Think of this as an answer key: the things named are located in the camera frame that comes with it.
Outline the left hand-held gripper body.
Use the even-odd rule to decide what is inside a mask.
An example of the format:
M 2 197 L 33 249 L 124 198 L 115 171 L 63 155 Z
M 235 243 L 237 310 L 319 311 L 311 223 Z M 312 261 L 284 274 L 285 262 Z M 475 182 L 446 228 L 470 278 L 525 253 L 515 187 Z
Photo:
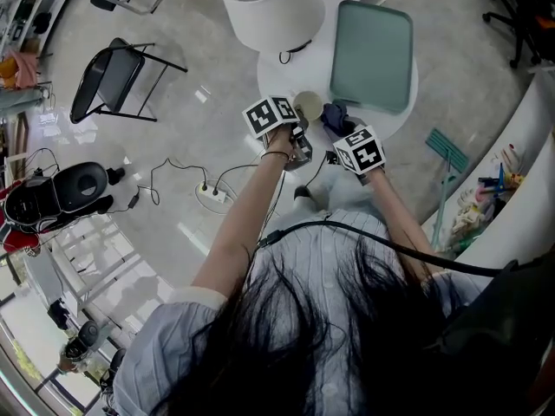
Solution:
M 242 112 L 252 136 L 260 140 L 267 149 L 275 137 L 275 130 L 283 125 L 291 127 L 290 143 L 292 156 L 285 166 L 288 172 L 295 171 L 312 161 L 313 148 L 298 124 L 296 109 L 285 96 L 270 95 L 255 102 Z

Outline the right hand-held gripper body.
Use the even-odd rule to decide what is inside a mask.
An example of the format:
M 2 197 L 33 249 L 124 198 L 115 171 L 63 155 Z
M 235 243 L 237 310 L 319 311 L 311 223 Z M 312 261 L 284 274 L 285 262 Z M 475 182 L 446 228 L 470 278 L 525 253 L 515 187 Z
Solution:
M 323 124 L 331 143 L 323 162 L 339 166 L 356 176 L 362 185 L 369 184 L 368 173 L 383 169 L 386 163 L 382 143 L 372 126 L 361 119 L 346 117 L 341 124 Z

